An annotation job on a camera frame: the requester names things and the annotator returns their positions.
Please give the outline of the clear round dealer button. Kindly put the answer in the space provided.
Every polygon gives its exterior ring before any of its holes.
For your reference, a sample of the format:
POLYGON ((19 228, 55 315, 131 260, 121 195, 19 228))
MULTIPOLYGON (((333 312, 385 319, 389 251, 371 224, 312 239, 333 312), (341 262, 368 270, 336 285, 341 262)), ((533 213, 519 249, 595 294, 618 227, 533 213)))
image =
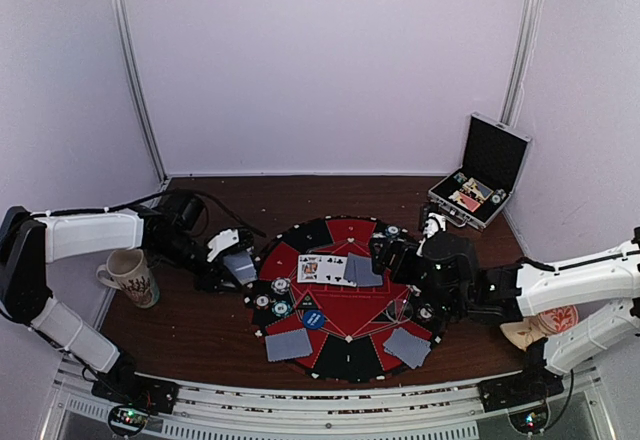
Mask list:
POLYGON ((407 299, 394 299, 389 302, 384 310, 384 314, 389 321, 397 324, 411 320, 413 313, 413 306, 407 299))

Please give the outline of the green chips stack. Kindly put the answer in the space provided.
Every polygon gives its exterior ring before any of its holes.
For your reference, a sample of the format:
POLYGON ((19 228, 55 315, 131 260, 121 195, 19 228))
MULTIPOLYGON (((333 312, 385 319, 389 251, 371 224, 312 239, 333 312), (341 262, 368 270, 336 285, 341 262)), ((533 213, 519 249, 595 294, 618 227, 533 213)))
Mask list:
POLYGON ((396 225, 387 225, 385 230, 384 230, 384 235, 386 238, 389 239, 396 239, 399 237, 401 233, 401 230, 398 226, 396 225))

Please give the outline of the dealt blue card seat ten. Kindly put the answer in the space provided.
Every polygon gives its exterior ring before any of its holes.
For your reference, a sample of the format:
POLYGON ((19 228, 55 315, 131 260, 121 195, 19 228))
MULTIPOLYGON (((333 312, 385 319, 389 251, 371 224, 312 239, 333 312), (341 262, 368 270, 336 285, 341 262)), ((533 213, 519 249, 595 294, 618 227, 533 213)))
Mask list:
POLYGON ((397 328, 383 343, 384 349, 408 363, 418 363, 427 352, 426 344, 408 331, 397 328))

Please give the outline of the blue cream chips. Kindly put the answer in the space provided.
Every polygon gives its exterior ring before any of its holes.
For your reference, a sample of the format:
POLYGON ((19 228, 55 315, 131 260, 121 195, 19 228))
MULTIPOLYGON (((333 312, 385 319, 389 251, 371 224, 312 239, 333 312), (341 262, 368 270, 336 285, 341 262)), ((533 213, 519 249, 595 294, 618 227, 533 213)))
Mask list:
POLYGON ((291 290, 291 280, 289 278, 276 278, 271 282, 271 290, 275 295, 287 295, 291 290))

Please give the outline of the king of clubs card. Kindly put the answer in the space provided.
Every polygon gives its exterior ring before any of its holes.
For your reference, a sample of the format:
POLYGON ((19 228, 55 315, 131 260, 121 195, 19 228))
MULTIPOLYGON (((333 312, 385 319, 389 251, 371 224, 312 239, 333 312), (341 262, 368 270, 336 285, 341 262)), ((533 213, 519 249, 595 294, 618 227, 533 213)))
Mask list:
POLYGON ((297 266, 297 282, 314 283, 318 281, 320 260, 315 255, 300 255, 297 266))

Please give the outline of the blue small blind button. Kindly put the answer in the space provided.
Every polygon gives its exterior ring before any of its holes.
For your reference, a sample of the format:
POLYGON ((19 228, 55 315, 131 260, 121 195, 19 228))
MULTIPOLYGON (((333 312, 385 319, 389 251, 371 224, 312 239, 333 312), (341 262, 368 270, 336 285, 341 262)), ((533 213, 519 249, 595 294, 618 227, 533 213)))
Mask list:
POLYGON ((320 310, 307 310, 302 317, 303 326, 308 330, 319 330, 325 322, 326 317, 320 310))

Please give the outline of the black triangular all-in marker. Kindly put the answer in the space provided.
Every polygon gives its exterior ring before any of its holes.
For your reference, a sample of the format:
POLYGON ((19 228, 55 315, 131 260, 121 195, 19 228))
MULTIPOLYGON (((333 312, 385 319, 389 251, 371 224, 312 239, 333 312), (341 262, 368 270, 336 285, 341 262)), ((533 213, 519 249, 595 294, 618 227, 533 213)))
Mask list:
POLYGON ((296 301, 294 306, 296 311, 319 310, 320 306, 311 292, 305 292, 296 301))

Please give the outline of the dealt blue card seat two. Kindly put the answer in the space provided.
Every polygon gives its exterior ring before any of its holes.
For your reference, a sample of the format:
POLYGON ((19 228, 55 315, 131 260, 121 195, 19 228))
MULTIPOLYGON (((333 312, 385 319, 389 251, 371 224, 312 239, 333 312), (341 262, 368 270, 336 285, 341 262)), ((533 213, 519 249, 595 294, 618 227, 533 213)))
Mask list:
POLYGON ((313 347, 306 329, 269 335, 265 338, 267 360, 277 362, 307 357, 313 347))

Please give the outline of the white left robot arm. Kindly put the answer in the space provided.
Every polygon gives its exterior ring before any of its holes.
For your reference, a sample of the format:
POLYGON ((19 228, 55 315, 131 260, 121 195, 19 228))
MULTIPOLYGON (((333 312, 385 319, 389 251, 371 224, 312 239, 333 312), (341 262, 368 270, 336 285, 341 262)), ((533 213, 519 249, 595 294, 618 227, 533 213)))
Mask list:
POLYGON ((148 253, 189 272, 198 290, 240 289, 255 276, 250 251, 261 230, 221 200, 165 190, 110 207, 32 212, 10 207, 1 221, 1 312, 91 371, 123 404, 144 393, 134 359, 57 297, 62 276, 83 293, 102 253, 148 253))

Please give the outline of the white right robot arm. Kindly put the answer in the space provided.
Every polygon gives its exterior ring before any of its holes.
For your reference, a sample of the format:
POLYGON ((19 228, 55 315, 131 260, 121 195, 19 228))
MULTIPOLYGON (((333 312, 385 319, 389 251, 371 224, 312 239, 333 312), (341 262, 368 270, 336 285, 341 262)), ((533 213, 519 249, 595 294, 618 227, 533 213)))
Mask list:
POLYGON ((522 401, 535 400, 577 364, 639 331, 637 238, 553 264, 522 258, 489 269, 480 268, 469 239, 446 231, 421 241, 375 233, 369 249, 373 272, 416 287, 427 319, 441 324, 468 318, 501 325, 558 307, 605 301, 586 320, 527 348, 526 366, 512 383, 522 401))

